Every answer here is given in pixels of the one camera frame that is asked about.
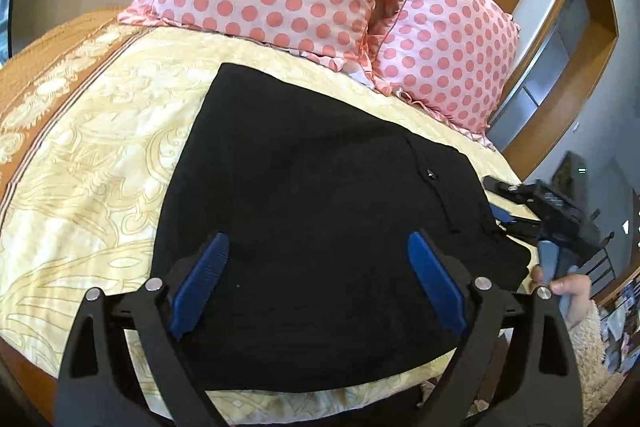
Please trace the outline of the person's right hand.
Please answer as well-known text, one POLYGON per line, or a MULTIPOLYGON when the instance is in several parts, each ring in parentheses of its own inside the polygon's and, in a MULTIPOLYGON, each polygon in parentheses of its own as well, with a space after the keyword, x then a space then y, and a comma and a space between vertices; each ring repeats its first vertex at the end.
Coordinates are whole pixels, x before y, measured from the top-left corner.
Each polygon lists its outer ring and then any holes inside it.
POLYGON ((587 275, 570 273, 565 275, 565 277, 560 277, 559 279, 546 283, 544 281, 544 271, 542 271, 540 265, 535 265, 533 269, 530 270, 529 275, 529 291, 531 293, 533 293, 538 286, 548 286, 553 295, 567 298, 564 317, 568 329, 572 329, 588 317, 592 300, 590 298, 591 280, 587 275))

